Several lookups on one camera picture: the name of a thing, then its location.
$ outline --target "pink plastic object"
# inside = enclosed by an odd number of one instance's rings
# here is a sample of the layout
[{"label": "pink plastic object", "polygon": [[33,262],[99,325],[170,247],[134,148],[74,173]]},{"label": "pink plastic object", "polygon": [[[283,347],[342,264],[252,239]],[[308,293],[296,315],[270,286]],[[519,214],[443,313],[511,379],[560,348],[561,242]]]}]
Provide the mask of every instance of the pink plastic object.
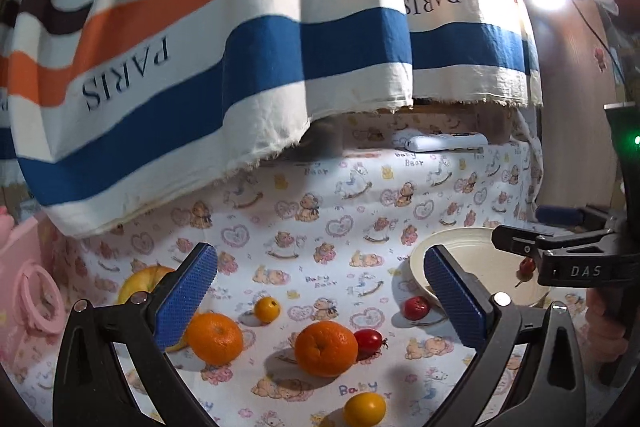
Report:
[{"label": "pink plastic object", "polygon": [[[0,360],[8,367],[25,334],[54,335],[64,328],[62,295],[49,275],[57,237],[60,232],[44,213],[14,227],[14,218],[0,206]],[[43,292],[50,317],[42,316],[32,297]]]}]

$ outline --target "white bowl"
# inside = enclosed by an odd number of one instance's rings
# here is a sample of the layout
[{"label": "white bowl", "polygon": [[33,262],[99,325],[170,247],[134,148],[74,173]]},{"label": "white bowl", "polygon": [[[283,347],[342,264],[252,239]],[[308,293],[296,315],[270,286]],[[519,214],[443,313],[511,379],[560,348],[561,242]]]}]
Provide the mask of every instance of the white bowl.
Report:
[{"label": "white bowl", "polygon": [[411,273],[438,306],[442,307],[429,286],[428,274],[424,275],[424,253],[434,245],[444,245],[462,269],[478,277],[491,294],[505,292],[521,306],[535,306],[546,297],[549,288],[538,284],[537,272],[529,282],[515,287],[519,282],[516,272],[523,257],[495,248],[491,242],[492,232],[479,227],[442,230],[414,248],[409,259]]}]

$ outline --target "hand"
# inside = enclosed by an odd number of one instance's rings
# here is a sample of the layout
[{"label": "hand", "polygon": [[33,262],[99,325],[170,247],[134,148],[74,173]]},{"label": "hand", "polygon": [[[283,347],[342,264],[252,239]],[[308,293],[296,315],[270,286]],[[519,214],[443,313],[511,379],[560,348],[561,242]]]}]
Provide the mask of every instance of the hand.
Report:
[{"label": "hand", "polygon": [[613,362],[626,351],[628,342],[623,338],[625,327],[606,317],[605,311],[606,305],[600,293],[589,288],[585,316],[589,324],[589,350],[598,362]]}]

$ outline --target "pink plastic ring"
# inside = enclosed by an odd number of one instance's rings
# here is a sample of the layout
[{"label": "pink plastic ring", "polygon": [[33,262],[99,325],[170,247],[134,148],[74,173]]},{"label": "pink plastic ring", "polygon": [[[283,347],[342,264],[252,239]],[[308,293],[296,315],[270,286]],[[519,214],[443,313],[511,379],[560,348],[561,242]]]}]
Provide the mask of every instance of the pink plastic ring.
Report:
[{"label": "pink plastic ring", "polygon": [[[53,318],[51,320],[43,317],[36,308],[31,299],[29,291],[29,279],[32,275],[37,274],[40,277],[44,289],[53,297]],[[35,328],[50,335],[57,335],[65,328],[65,305],[62,301],[62,295],[56,285],[56,282],[39,264],[31,263],[22,270],[22,281],[20,283],[20,297],[27,314],[33,321]]]}]

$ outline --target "striped curtain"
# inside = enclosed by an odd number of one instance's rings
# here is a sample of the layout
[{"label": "striped curtain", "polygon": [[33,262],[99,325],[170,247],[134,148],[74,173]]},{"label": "striped curtain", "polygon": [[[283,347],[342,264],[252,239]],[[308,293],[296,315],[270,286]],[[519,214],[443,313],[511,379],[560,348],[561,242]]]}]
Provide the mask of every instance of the striped curtain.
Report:
[{"label": "striped curtain", "polygon": [[520,0],[8,0],[2,160],[63,233],[102,233],[412,97],[541,103]]}]

